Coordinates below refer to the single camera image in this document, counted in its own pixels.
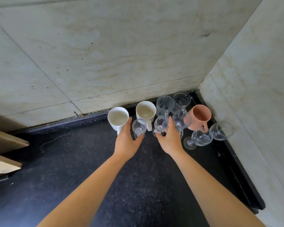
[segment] clear glass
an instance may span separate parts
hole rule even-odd
[[[191,102],[191,97],[186,92],[176,92],[173,96],[174,106],[171,109],[172,113],[178,110],[185,109]]]
[[[146,122],[142,119],[136,119],[131,127],[133,129],[135,139],[140,135],[144,135],[147,130]]]
[[[166,116],[159,116],[155,120],[155,128],[153,129],[153,135],[156,136],[156,132],[163,134],[168,129],[169,120]]]
[[[191,124],[191,117],[185,109],[175,111],[173,114],[177,130],[180,132],[180,137],[183,137],[183,129],[188,128]]]
[[[213,140],[210,130],[201,127],[193,132],[191,137],[186,137],[183,141],[188,150],[194,150],[197,146],[205,146]]]
[[[233,126],[227,121],[216,122],[211,126],[210,131],[215,140],[226,140],[234,134]]]
[[[160,96],[156,103],[156,115],[166,116],[170,113],[171,109],[174,107],[174,100],[170,96]]]

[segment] glass tumbler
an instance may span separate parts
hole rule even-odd
[[[205,146],[211,143],[212,140],[212,133],[208,129],[201,127],[195,130],[191,137],[186,137],[183,143],[188,150],[194,150],[197,146]]]
[[[166,116],[159,116],[155,120],[155,128],[153,129],[153,135],[156,136],[156,132],[163,134],[168,129],[169,120]]]
[[[178,110],[185,109],[191,102],[191,97],[186,92],[176,92],[173,96],[174,106],[171,109],[172,113]]]
[[[227,121],[216,122],[210,128],[215,140],[226,140],[234,134],[233,126]]]
[[[147,129],[146,122],[143,119],[136,119],[131,127],[133,129],[135,139],[140,135],[144,135]]]
[[[182,138],[183,129],[188,128],[191,124],[191,117],[188,112],[183,109],[174,112],[173,120],[175,122],[177,130],[180,132],[180,137]]]
[[[170,96],[160,96],[156,103],[156,115],[168,117],[173,106],[174,100]]]

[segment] white mug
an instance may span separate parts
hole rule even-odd
[[[128,121],[128,111],[123,107],[114,107],[107,115],[107,119],[111,127],[117,131],[118,135],[121,131],[122,126]]]
[[[147,130],[152,131],[151,123],[156,115],[156,107],[152,102],[142,101],[136,107],[137,119],[143,119],[146,122]]]

